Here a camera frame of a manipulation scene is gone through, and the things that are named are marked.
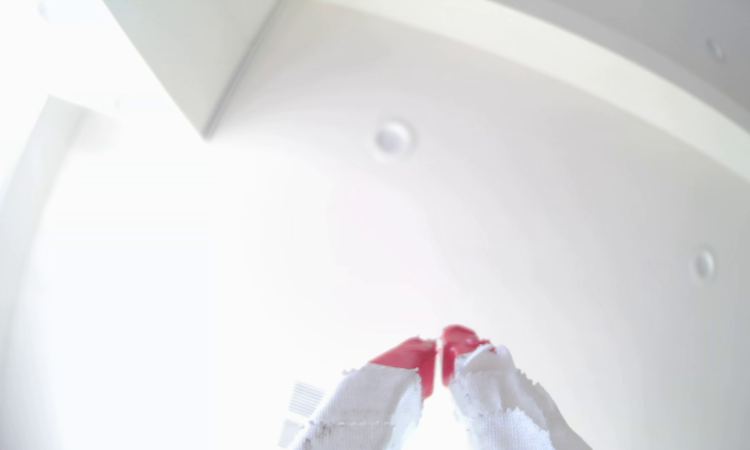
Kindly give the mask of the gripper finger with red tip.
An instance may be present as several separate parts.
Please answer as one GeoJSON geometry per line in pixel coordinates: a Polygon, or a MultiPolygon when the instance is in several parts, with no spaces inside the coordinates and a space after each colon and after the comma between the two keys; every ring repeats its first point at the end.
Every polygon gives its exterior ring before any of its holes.
{"type": "Polygon", "coordinates": [[[590,449],[509,350],[462,325],[440,336],[442,382],[471,449],[590,449]]]}
{"type": "Polygon", "coordinates": [[[432,394],[437,342],[411,337],[344,373],[291,449],[401,449],[432,394]]]}

